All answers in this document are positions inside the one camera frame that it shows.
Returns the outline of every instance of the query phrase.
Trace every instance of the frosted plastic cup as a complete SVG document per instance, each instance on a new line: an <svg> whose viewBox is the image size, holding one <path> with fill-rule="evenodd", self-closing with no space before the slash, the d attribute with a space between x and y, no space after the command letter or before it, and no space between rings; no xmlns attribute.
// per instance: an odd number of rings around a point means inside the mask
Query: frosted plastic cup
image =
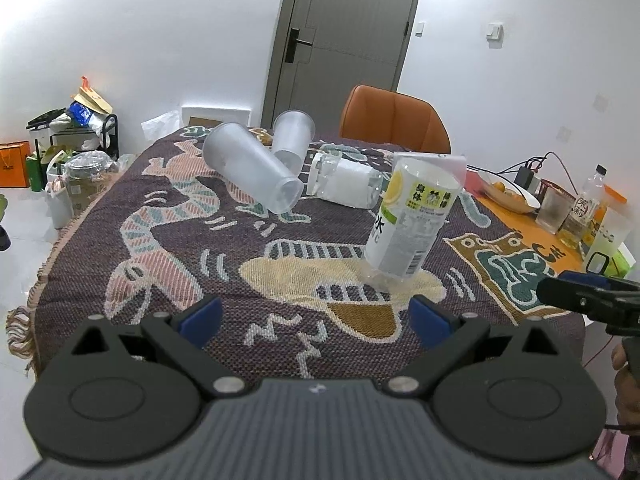
<svg viewBox="0 0 640 480"><path fill-rule="evenodd" d="M204 141L202 157L273 213L290 211L302 194L302 182L242 124L216 126Z"/></svg>
<svg viewBox="0 0 640 480"><path fill-rule="evenodd" d="M571 211L574 202L575 198L564 189L548 186L536 218L536 224L545 231L553 235L556 234Z"/></svg>
<svg viewBox="0 0 640 480"><path fill-rule="evenodd" d="M306 150L314 138L314 120L300 110L281 113L273 123L271 153L291 170L295 176L302 171Z"/></svg>
<svg viewBox="0 0 640 480"><path fill-rule="evenodd" d="M595 240L582 263L583 272L604 273L610 258L631 232L633 222L609 207L602 219Z"/></svg>

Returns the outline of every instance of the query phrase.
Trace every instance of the door handle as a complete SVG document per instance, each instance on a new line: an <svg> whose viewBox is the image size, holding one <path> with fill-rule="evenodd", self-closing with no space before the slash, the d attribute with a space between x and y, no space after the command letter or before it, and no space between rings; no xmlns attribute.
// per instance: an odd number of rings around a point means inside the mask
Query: door handle
<svg viewBox="0 0 640 480"><path fill-rule="evenodd" d="M287 42L287 51L284 55L285 63L293 63L293 60L296 57L296 48L298 47L299 43L306 46L314 46L311 41L299 40L299 35L300 29L291 27L289 31L289 41Z"/></svg>

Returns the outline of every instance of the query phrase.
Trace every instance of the orange chair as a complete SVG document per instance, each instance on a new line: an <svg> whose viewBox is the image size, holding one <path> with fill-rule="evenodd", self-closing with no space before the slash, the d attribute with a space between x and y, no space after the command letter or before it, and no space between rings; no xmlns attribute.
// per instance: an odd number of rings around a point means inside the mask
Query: orange chair
<svg viewBox="0 0 640 480"><path fill-rule="evenodd" d="M429 103L371 86L351 91L342 110L340 136L390 142L414 152L451 153L447 131Z"/></svg>

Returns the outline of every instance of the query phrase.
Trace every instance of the floor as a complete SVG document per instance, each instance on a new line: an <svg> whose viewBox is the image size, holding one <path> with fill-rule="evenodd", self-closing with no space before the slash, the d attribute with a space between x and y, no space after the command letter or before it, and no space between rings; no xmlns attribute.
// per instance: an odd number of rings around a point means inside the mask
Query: floor
<svg viewBox="0 0 640 480"><path fill-rule="evenodd" d="M28 189L0 189L8 200L2 227L11 247L0 253L0 320L26 304L36 273L51 251L57 233L42 193ZM27 361L9 354L6 338L0 344L0 480L14 480L38 459L22 421L22 404L33 384L25 374Z"/></svg>

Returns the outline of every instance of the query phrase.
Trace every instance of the door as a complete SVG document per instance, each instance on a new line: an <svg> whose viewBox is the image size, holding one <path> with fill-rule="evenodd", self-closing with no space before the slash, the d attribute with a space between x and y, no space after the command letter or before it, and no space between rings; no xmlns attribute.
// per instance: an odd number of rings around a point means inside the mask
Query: door
<svg viewBox="0 0 640 480"><path fill-rule="evenodd" d="M316 122L316 138L335 139L354 86L395 89L415 2L294 0L273 118L305 111Z"/></svg>

